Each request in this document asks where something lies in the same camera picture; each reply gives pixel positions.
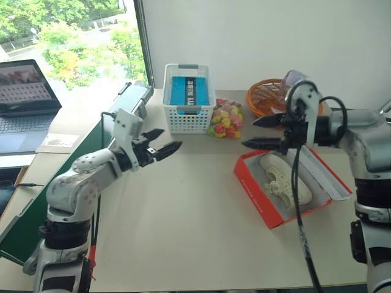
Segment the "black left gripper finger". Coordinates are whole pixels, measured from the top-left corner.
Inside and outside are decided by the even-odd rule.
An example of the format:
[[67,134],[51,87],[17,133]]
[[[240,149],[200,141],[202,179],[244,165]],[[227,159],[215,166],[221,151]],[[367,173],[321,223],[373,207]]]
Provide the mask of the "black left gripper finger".
[[154,155],[156,161],[161,161],[173,155],[182,145],[182,141],[172,141],[158,149]]
[[151,141],[154,141],[157,139],[162,133],[164,132],[163,129],[155,128],[147,132],[143,132],[141,134],[142,141],[144,143],[150,143]]

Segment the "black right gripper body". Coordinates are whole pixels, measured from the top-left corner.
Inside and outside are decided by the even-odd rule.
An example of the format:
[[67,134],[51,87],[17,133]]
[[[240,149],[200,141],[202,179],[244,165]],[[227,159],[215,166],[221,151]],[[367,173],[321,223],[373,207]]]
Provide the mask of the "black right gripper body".
[[283,155],[286,155],[289,149],[298,149],[306,143],[308,122],[305,118],[307,109],[308,107],[303,100],[299,99],[294,111],[279,114],[278,120],[284,129],[284,139],[280,143],[280,152]]

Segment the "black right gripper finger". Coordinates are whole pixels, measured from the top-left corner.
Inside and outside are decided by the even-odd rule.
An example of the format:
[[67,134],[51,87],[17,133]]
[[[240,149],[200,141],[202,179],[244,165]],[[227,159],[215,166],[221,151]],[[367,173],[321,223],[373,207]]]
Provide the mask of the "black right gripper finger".
[[286,150],[280,138],[253,137],[251,139],[242,141],[241,144],[253,150]]
[[254,120],[251,125],[261,128],[283,129],[284,113],[264,115]]

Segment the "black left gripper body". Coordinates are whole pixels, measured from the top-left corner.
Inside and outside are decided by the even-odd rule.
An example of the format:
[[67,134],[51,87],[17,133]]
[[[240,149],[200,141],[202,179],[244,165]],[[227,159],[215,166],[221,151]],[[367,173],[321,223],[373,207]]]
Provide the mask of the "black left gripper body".
[[150,147],[150,140],[143,134],[132,140],[132,149],[140,167],[154,163],[156,150]]

